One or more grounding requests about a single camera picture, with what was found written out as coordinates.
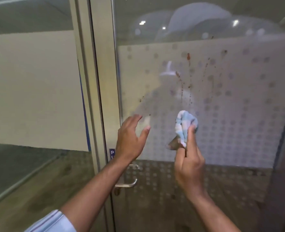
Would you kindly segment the person's right hand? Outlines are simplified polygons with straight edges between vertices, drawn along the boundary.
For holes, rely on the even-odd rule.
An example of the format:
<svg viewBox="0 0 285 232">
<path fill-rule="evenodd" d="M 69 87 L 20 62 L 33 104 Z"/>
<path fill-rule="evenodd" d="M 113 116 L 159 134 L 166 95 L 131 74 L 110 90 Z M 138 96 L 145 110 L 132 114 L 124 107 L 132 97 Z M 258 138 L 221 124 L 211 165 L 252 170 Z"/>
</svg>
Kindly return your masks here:
<svg viewBox="0 0 285 232">
<path fill-rule="evenodd" d="M 185 195 L 189 191 L 205 191 L 205 158 L 197 145 L 194 129 L 194 126 L 190 126 L 187 131 L 187 153 L 182 168 L 174 168 L 177 183 Z"/>
</svg>

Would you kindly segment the person's left hand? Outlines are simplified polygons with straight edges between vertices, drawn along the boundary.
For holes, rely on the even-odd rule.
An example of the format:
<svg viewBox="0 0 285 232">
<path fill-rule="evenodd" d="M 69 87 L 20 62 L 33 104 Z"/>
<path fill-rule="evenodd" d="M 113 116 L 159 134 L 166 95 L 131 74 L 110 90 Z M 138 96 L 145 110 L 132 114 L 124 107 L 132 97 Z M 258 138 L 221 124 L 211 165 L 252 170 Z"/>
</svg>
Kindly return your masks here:
<svg viewBox="0 0 285 232">
<path fill-rule="evenodd" d="M 133 160 L 137 159 L 142 153 L 145 144 L 139 144 L 136 135 L 138 122 L 142 119 L 142 115 L 135 114 L 123 121 L 118 130 L 116 154 L 113 161 L 119 166 L 127 167 Z"/>
</svg>

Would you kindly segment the frosted glass side panel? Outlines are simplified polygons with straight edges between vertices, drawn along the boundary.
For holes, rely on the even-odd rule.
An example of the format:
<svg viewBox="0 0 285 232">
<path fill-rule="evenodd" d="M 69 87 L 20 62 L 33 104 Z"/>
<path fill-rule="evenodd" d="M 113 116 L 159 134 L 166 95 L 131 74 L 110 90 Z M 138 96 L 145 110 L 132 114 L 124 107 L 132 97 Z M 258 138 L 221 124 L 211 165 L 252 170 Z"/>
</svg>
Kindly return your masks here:
<svg viewBox="0 0 285 232">
<path fill-rule="evenodd" d="M 88 138 L 70 1 L 0 0 L 0 203 Z"/>
</svg>

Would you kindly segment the frosted dotted glass door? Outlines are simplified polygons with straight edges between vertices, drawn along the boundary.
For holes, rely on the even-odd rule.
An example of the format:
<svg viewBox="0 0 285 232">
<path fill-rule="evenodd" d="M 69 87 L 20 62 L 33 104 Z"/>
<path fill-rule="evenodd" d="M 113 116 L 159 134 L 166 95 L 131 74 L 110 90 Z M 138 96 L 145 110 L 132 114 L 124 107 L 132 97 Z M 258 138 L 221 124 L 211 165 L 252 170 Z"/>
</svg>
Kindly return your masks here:
<svg viewBox="0 0 285 232">
<path fill-rule="evenodd" d="M 107 154 L 143 116 L 142 154 L 111 196 L 116 232 L 205 232 L 177 186 L 175 118 L 198 118 L 211 199 L 256 232 L 285 126 L 285 0 L 90 0 Z"/>
</svg>

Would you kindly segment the light blue shirt sleeve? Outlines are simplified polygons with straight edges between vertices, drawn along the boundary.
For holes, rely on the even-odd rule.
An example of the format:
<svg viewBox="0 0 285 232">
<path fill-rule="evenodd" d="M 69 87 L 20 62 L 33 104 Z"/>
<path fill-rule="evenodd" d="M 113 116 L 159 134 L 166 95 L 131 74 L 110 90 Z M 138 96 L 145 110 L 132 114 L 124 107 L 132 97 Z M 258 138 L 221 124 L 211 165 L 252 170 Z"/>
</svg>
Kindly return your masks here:
<svg viewBox="0 0 285 232">
<path fill-rule="evenodd" d="M 59 210 L 53 210 L 33 223 L 24 232 L 77 232 L 69 219 Z"/>
</svg>

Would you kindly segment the beige metal door frame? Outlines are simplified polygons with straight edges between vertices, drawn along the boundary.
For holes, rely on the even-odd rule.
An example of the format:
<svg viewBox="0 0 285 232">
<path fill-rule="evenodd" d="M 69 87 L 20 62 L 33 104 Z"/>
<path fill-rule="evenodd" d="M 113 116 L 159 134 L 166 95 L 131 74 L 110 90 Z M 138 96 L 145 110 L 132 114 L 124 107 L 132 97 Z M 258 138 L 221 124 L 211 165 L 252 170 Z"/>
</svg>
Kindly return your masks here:
<svg viewBox="0 0 285 232">
<path fill-rule="evenodd" d="M 69 0 L 78 57 L 89 152 L 94 173 L 107 163 L 90 0 Z"/>
</svg>

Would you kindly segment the person's left forearm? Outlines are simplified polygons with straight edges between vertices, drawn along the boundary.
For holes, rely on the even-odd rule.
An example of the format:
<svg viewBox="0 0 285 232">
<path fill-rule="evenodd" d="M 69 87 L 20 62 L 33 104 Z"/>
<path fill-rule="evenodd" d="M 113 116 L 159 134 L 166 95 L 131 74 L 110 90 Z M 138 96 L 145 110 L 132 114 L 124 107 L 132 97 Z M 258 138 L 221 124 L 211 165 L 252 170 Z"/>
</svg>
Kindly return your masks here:
<svg viewBox="0 0 285 232">
<path fill-rule="evenodd" d="M 61 207 L 61 212 L 76 232 L 88 232 L 91 229 L 114 186 L 132 161 L 130 156 L 115 156 Z"/>
</svg>

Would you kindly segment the person's right forearm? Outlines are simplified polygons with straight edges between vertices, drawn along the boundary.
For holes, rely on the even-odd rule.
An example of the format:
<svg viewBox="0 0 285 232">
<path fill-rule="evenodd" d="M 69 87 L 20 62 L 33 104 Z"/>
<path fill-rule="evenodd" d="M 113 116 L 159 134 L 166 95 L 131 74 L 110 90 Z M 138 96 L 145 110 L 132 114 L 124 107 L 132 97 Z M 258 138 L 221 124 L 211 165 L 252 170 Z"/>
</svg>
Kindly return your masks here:
<svg viewBox="0 0 285 232">
<path fill-rule="evenodd" d="M 189 191 L 186 196 L 208 232 L 241 232 L 206 191 Z"/>
</svg>

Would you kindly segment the dark grey frame post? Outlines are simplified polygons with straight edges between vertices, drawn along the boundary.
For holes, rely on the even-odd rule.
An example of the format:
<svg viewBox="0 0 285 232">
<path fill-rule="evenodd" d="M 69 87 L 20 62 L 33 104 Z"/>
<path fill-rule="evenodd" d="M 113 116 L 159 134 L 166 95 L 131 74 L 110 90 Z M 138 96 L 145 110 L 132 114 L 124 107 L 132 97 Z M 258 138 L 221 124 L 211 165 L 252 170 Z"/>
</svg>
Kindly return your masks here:
<svg viewBox="0 0 285 232">
<path fill-rule="evenodd" d="M 285 126 L 256 232 L 285 232 Z"/>
</svg>

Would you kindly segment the blue white cleaning cloth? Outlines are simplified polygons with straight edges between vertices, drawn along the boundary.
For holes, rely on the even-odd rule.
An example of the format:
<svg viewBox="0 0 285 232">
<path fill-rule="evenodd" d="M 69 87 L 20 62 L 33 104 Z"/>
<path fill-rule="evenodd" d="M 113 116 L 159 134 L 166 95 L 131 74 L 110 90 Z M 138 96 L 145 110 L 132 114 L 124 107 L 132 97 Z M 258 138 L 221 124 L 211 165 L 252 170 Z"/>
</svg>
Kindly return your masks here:
<svg viewBox="0 0 285 232">
<path fill-rule="evenodd" d="M 178 143 L 183 148 L 187 148 L 187 131 L 190 126 L 194 126 L 194 132 L 198 130 L 198 119 L 186 110 L 181 110 L 175 120 L 175 133 Z"/>
</svg>

